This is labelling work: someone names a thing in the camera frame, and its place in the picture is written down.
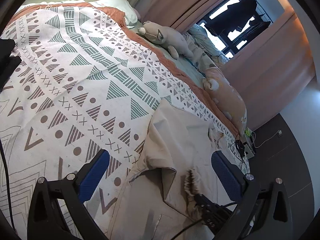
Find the stuffed animal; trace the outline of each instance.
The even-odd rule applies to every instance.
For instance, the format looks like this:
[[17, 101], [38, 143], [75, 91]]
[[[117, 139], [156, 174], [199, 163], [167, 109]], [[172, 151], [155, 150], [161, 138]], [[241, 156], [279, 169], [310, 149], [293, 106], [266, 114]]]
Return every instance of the stuffed animal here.
[[138, 33], [145, 36], [152, 43], [167, 49], [174, 59], [178, 59], [179, 54], [190, 59], [193, 58], [193, 53], [188, 48], [186, 40], [181, 33], [173, 28], [147, 21], [142, 28], [138, 29]]

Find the window pane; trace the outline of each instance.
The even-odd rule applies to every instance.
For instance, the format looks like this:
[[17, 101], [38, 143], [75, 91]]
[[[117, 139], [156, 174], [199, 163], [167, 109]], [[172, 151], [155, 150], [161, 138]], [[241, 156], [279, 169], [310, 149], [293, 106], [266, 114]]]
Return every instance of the window pane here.
[[250, 20], [247, 22], [247, 24], [244, 26], [244, 28], [242, 29], [241, 32], [238, 32], [236, 30], [234, 30], [233, 32], [230, 32], [228, 34], [228, 38], [233, 41], [236, 37], [238, 37], [241, 33], [243, 33], [246, 29], [248, 29], [250, 27], [249, 22], [253, 21], [254, 17], [251, 17]]
[[222, 40], [219, 39], [219, 37], [215, 37], [213, 36], [208, 30], [207, 28], [204, 27], [205, 23], [201, 23], [200, 26], [203, 27], [208, 35], [208, 38], [210, 39], [210, 41], [215, 45], [215, 47], [218, 50], [223, 50], [226, 46], [224, 45], [224, 43], [222, 42]]
[[227, 56], [228, 58], [233, 58], [233, 54], [231, 53], [231, 51], [229, 51], [229, 52], [226, 54], [226, 56]]
[[244, 44], [246, 44], [247, 41], [241, 41], [238, 45], [237, 48], [240, 49]]
[[217, 17], [219, 14], [223, 13], [224, 11], [228, 10], [228, 5], [240, 2], [239, 0], [229, 0], [227, 3], [222, 5], [218, 10], [216, 10], [212, 15], [209, 16], [210, 19]]

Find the blue gripper pad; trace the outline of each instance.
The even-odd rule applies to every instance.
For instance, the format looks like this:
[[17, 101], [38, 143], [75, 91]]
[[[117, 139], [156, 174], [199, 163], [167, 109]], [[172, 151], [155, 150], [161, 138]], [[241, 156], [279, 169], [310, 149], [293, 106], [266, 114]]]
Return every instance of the blue gripper pad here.
[[242, 200], [242, 185], [239, 182], [239, 179], [243, 179], [243, 174], [237, 166], [236, 169], [240, 171], [241, 174], [238, 174], [237, 170], [233, 169], [233, 165], [228, 161], [228, 159], [223, 155], [222, 152], [216, 151], [211, 156], [211, 165], [220, 179], [224, 189], [226, 190], [229, 198], [237, 203], [240, 203]]
[[78, 198], [81, 203], [90, 200], [110, 162], [108, 151], [103, 151], [79, 185]]

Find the silver screw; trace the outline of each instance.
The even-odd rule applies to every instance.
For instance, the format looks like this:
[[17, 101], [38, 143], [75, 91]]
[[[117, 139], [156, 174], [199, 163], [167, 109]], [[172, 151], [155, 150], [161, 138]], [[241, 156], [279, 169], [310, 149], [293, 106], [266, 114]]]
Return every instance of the silver screw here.
[[38, 183], [44, 183], [44, 180], [45, 180], [45, 178], [44, 177], [40, 177], [39, 179], [38, 179]]
[[280, 178], [276, 178], [276, 183], [278, 183], [278, 184], [282, 184], [282, 179], [280, 179]]
[[67, 175], [67, 180], [73, 180], [76, 177], [74, 173], [70, 173]]
[[254, 180], [254, 176], [250, 173], [248, 173], [246, 176], [247, 180]]

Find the pink curtain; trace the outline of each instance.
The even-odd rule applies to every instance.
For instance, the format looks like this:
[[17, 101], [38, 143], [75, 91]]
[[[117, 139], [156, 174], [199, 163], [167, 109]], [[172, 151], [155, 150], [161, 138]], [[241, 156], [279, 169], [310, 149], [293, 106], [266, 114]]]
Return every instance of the pink curtain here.
[[142, 22], [152, 21], [179, 32], [188, 30], [223, 0], [152, 0]]
[[287, 8], [221, 70], [246, 104], [250, 129], [284, 109], [315, 76], [309, 43], [293, 9]]

